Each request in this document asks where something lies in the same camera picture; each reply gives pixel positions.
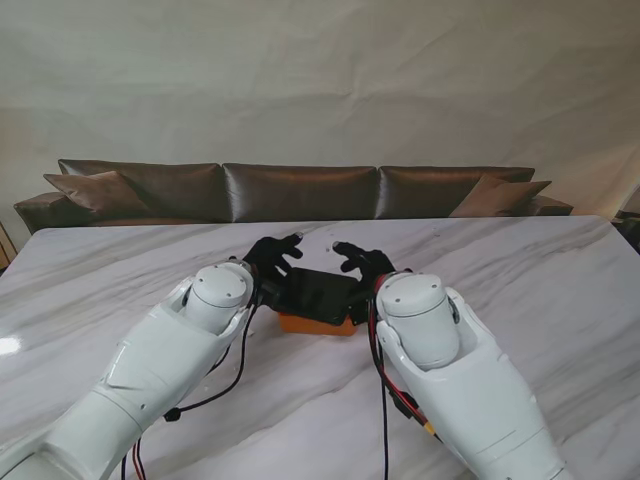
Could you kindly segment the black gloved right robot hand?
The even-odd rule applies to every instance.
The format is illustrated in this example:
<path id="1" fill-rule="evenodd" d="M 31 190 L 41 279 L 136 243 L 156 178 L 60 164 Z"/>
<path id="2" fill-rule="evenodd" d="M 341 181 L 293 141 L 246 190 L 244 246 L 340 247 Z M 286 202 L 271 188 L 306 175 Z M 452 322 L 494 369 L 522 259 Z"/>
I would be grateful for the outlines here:
<path id="1" fill-rule="evenodd" d="M 332 249 L 345 258 L 340 265 L 343 273 L 355 270 L 360 273 L 360 280 L 352 289 L 353 295 L 368 294 L 374 289 L 379 277 L 396 271 L 390 259 L 381 250 L 364 250 L 355 244 L 342 241 L 335 242 Z"/>

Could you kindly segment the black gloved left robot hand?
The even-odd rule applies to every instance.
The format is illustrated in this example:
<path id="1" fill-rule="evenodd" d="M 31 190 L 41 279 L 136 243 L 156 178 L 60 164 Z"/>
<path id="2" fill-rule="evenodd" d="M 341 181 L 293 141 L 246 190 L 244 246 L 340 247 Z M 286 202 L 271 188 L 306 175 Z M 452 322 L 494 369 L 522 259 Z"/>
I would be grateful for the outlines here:
<path id="1" fill-rule="evenodd" d="M 302 239 L 303 235 L 300 232 L 283 238 L 263 237 L 252 246 L 243 257 L 243 261 L 252 267 L 261 280 L 280 283 L 291 270 L 291 265 L 285 257 L 303 257 L 302 251 L 298 248 Z"/>

